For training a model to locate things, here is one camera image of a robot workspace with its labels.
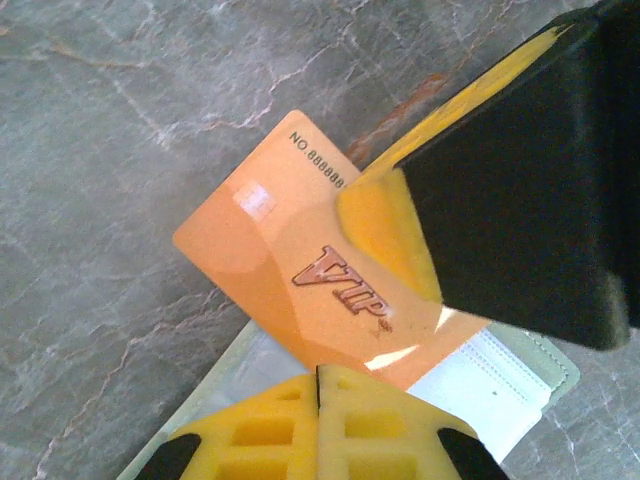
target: marble countertop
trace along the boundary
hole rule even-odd
[[[171,244],[292,109],[364,166],[581,0],[0,1],[0,477],[114,478],[246,316]],[[640,478],[640,337],[513,479]]]

